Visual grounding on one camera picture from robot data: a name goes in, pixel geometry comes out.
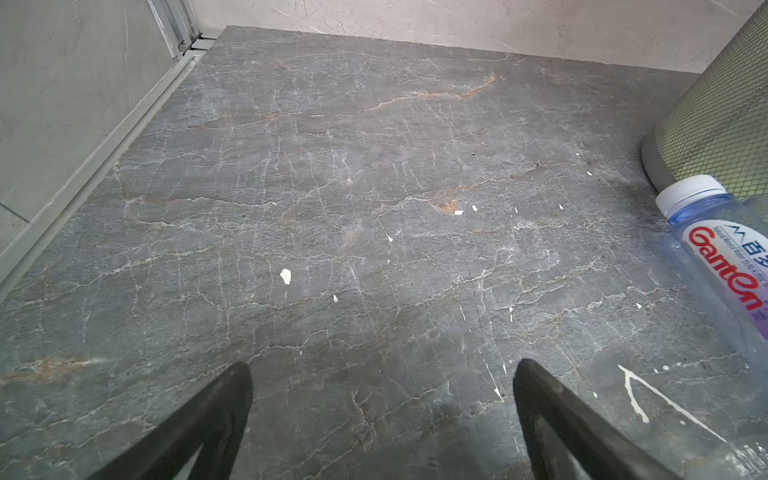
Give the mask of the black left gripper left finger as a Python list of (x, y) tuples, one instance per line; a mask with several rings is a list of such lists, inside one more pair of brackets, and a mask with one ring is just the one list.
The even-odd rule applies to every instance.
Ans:
[(236, 362), (154, 428), (90, 475), (92, 479), (173, 479), (190, 459), (190, 479), (228, 479), (253, 400), (249, 366)]

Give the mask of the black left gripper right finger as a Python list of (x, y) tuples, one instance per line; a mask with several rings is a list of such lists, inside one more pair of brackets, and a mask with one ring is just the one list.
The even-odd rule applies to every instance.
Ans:
[(677, 479), (533, 359), (516, 367), (514, 400), (536, 479)]

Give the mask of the grey mesh waste bin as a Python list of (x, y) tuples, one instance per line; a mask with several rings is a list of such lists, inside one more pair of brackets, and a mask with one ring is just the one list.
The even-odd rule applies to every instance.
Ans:
[(740, 200), (767, 193), (767, 5), (762, 4), (641, 143), (657, 191), (695, 175)]

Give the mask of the purple Ganten water bottle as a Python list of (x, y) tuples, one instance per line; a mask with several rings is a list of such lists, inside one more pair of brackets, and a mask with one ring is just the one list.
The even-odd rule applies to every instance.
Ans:
[(695, 175), (656, 197), (662, 246), (706, 316), (767, 387), (767, 197), (740, 201)]

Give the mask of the aluminium frame rail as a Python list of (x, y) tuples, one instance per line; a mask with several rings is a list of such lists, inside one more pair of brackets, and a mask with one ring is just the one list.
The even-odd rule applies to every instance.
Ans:
[(188, 1), (1, 5), (1, 291), (8, 294), (193, 64)]

